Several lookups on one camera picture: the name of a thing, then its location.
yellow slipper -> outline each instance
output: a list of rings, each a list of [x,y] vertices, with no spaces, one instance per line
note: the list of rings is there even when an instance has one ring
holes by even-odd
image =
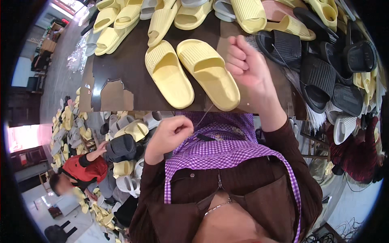
[[[291,8],[300,7],[308,9],[307,6],[301,0],[276,0],[277,2],[283,3]]]
[[[116,16],[114,22],[115,29],[124,29],[135,23],[140,17],[140,7],[143,0],[129,0],[127,6],[124,7]]]
[[[259,0],[231,0],[237,22],[249,34],[263,30],[267,19]]]
[[[115,133],[114,138],[124,134],[130,134],[135,142],[143,139],[149,133],[147,125],[142,120],[135,120]]]
[[[223,58],[201,40],[184,40],[177,46],[178,58],[197,80],[217,108],[231,111],[239,105],[240,93]]]
[[[316,39],[316,34],[312,30],[307,29],[307,27],[302,22],[289,15],[285,15],[279,23],[268,22],[266,24],[265,30],[279,30],[285,33],[298,35],[300,36],[301,40]]]
[[[318,14],[321,21],[328,26],[331,30],[336,32],[336,26],[337,26],[337,8],[335,9],[324,2],[321,2],[319,0],[306,0],[311,6],[312,9]]]
[[[178,9],[181,7],[180,0],[164,0],[162,3],[164,3],[164,5],[161,3],[157,4],[155,7],[156,11],[151,17],[149,31],[147,33],[149,36],[149,41],[147,43],[149,47],[156,46],[164,38],[173,23]]]
[[[65,160],[68,160],[69,158],[69,145],[65,143],[63,145],[63,156],[65,157]]]
[[[96,4],[96,7],[99,11],[107,8],[120,9],[120,5],[116,2],[116,0],[102,0]]]
[[[107,8],[101,10],[97,15],[95,24],[93,25],[93,33],[96,34],[102,31],[105,27],[108,27],[110,24],[112,24],[115,21],[118,13],[119,11],[116,8]]]
[[[105,28],[97,40],[97,48],[95,50],[95,55],[100,56],[102,54],[112,54],[116,51],[120,43],[126,38],[126,36],[133,30],[133,28],[138,24],[139,19],[137,19],[132,25],[127,28],[116,30],[114,28],[108,27]]]
[[[181,6],[174,18],[174,25],[181,30],[193,30],[199,27],[212,10],[213,2],[214,0],[208,0],[195,8]]]
[[[195,98],[193,87],[169,42],[162,40],[158,45],[150,47],[145,55],[145,64],[158,89],[171,106],[183,109],[192,104]]]

table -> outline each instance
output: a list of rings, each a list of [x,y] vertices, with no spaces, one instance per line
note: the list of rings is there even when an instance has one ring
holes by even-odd
[[[162,96],[144,64],[144,55],[148,49],[149,24],[150,20],[140,21],[114,53],[102,56],[92,55],[88,58],[80,90],[79,108],[81,112],[177,110]],[[226,59],[227,38],[230,35],[239,34],[247,35],[237,23],[220,21],[211,12],[205,21],[194,30],[179,30],[172,24],[164,40],[167,40],[175,49],[183,40],[199,39],[207,42]],[[283,75],[282,68],[270,60],[267,62],[281,106],[288,116],[299,113],[302,114],[300,115],[302,120],[305,120],[305,106],[301,106],[303,104],[301,97]],[[207,110],[212,102],[192,75],[184,67],[183,70],[194,90],[194,101],[184,110]],[[247,102],[247,91],[240,86],[239,90],[241,102],[233,112],[255,113],[250,105],[247,105],[249,103]],[[296,112],[297,104],[301,107],[299,112]],[[211,111],[220,112],[215,106]]]

black sleeve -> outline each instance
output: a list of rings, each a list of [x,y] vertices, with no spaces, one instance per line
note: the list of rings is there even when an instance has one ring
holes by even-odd
[[[88,160],[86,159],[86,155],[87,155],[87,154],[88,154],[88,153],[84,154],[83,156],[81,156],[81,157],[78,159],[78,163],[79,163],[82,167],[87,167],[88,165],[91,164],[91,162],[88,161]]]

woman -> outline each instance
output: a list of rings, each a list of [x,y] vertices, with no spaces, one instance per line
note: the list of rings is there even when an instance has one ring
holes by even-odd
[[[131,242],[299,242],[321,213],[265,58],[243,36],[229,41],[226,68],[247,88],[268,147],[251,114],[163,120],[146,148]]]
[[[79,187],[85,195],[97,201],[96,195],[92,194],[97,186],[108,204],[113,204],[112,197],[116,187],[116,180],[113,171],[108,171],[107,162],[102,157],[107,150],[108,142],[102,142],[99,147],[87,154],[77,155],[69,158],[65,164],[54,174],[49,184],[57,195],[71,193],[73,187]]]

pink slipper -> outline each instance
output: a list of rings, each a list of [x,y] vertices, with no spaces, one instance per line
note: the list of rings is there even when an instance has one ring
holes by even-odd
[[[297,19],[293,14],[293,9],[283,3],[274,0],[263,0],[262,6],[265,9],[266,18],[270,21],[280,22],[285,15]]]

